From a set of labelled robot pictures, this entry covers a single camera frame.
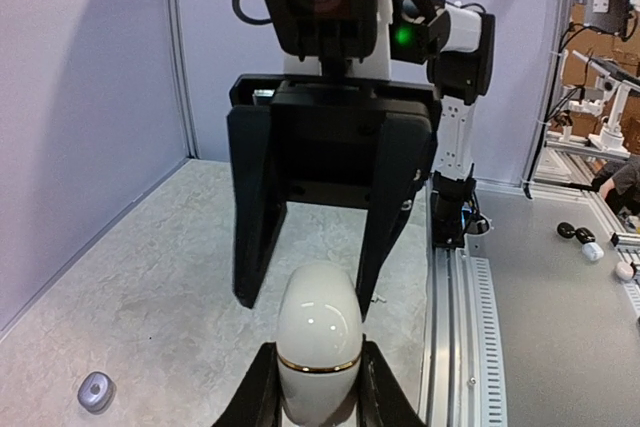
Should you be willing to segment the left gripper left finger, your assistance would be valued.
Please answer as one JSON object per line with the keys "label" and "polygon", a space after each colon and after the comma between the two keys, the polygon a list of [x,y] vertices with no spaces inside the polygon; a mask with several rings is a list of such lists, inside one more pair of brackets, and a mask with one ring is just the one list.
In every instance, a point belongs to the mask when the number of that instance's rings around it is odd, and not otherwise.
{"label": "left gripper left finger", "polygon": [[213,427],[281,425],[280,378],[276,344],[261,345],[229,404]]}

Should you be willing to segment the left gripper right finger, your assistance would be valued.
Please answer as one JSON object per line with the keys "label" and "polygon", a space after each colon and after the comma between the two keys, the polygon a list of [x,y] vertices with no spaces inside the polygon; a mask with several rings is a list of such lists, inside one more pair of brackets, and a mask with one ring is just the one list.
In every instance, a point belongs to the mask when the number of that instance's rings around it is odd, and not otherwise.
{"label": "left gripper right finger", "polygon": [[357,380],[357,425],[423,427],[378,345],[363,342]]}

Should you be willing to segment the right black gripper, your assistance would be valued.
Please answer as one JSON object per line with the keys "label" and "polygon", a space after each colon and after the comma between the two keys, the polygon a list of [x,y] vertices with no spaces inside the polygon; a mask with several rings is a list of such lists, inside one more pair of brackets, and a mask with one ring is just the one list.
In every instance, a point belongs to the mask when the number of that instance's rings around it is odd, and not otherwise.
{"label": "right black gripper", "polygon": [[365,209],[356,292],[362,317],[433,154],[439,109],[416,84],[244,74],[227,117],[235,197],[233,291],[259,296],[286,202]]}

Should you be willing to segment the white earbud charging case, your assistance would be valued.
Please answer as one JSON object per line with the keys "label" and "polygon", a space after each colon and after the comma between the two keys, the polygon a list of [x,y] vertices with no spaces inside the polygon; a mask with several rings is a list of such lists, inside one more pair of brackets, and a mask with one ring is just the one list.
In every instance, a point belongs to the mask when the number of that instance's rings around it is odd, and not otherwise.
{"label": "white earbud charging case", "polygon": [[297,268],[281,301],[276,351],[289,419],[320,426],[347,399],[360,367],[363,326],[348,273],[316,262]]}

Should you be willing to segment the purple earbud charging case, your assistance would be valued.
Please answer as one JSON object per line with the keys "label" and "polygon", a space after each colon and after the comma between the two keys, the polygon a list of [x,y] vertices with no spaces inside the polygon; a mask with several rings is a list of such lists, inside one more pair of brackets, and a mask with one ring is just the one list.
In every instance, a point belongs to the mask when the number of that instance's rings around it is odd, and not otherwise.
{"label": "purple earbud charging case", "polygon": [[77,399],[88,412],[104,410],[115,396],[116,385],[105,373],[94,371],[87,375],[81,383]]}

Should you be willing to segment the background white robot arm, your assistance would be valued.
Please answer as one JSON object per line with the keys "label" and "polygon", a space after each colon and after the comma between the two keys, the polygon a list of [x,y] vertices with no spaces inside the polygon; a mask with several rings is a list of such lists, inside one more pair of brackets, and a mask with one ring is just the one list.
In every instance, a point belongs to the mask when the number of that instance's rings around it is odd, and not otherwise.
{"label": "background white robot arm", "polygon": [[[622,116],[631,93],[639,93],[639,78],[628,73],[613,59],[582,54],[576,50],[563,52],[562,66],[565,66],[569,55],[579,59],[586,68],[586,73],[594,71],[595,81],[592,85],[566,85],[557,106],[552,109],[550,122],[556,125],[559,132],[549,132],[546,140],[569,147],[583,149],[586,152],[603,152],[613,159],[627,159],[630,152],[624,146],[625,137],[622,132]],[[602,121],[597,133],[586,137],[573,134],[574,120],[572,114],[586,114]]]}

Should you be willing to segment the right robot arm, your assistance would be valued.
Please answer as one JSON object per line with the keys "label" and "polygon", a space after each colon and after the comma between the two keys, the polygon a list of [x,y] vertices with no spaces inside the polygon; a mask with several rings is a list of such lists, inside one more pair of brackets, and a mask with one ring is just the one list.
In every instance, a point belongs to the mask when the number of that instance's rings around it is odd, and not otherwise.
{"label": "right robot arm", "polygon": [[[370,29],[361,16],[305,16],[287,36],[299,59],[308,40],[321,49],[321,74],[240,76],[227,117],[236,207],[233,290],[252,307],[289,203],[362,209],[367,214],[356,293],[367,312],[379,272],[402,233],[417,192],[434,184],[431,241],[460,248],[462,210],[475,201],[471,167],[457,154],[438,166],[445,122],[489,87],[495,19],[479,12],[475,47],[447,49],[457,8],[444,0],[392,0],[393,59],[422,65],[427,84],[347,73]],[[397,39],[407,37],[406,43]]]}

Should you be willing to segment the black earbud case background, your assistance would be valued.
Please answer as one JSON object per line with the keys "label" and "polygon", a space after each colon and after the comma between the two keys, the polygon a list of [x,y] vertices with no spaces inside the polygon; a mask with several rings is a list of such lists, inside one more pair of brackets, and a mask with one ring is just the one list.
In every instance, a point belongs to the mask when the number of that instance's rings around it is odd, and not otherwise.
{"label": "black earbud case background", "polygon": [[564,239],[572,239],[576,235],[576,228],[568,222],[561,222],[557,225],[556,232]]}

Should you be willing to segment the small white case background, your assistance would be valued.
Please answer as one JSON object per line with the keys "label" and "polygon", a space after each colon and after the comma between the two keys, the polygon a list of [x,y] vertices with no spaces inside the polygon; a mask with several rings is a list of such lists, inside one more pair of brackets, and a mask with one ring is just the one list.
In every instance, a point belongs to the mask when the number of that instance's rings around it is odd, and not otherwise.
{"label": "small white case background", "polygon": [[581,251],[590,262],[597,262],[604,257],[604,251],[597,242],[583,244]]}

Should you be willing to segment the white round case background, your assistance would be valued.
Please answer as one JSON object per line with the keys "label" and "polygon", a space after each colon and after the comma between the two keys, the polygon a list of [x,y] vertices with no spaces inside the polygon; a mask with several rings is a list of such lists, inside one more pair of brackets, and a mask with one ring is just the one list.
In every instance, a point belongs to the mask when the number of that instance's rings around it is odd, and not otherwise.
{"label": "white round case background", "polygon": [[630,282],[636,279],[638,269],[633,262],[620,261],[616,264],[614,272],[621,281]]}

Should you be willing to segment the person in background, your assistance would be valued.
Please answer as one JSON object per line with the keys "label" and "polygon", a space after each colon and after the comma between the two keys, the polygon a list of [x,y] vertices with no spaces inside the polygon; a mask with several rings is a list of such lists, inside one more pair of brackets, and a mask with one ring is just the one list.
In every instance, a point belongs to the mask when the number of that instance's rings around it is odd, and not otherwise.
{"label": "person in background", "polygon": [[594,176],[591,187],[614,214],[626,208],[639,215],[639,156],[624,161],[608,161]]}

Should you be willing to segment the aluminium front rail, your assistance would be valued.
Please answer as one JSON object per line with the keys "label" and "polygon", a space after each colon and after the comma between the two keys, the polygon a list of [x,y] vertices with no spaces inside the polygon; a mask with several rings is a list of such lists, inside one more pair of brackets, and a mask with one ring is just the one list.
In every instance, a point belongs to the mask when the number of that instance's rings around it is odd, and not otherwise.
{"label": "aluminium front rail", "polygon": [[428,426],[506,426],[506,373],[489,259],[433,243],[426,189],[426,311],[418,416]]}

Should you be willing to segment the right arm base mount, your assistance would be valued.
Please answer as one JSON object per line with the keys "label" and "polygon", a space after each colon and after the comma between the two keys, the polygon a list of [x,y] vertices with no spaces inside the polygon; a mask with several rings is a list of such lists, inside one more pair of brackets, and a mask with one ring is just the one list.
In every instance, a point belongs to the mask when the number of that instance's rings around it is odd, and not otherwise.
{"label": "right arm base mount", "polygon": [[466,235],[489,232],[490,220],[483,215],[476,194],[476,180],[452,180],[436,172],[431,192],[431,242],[434,248],[465,246]]}

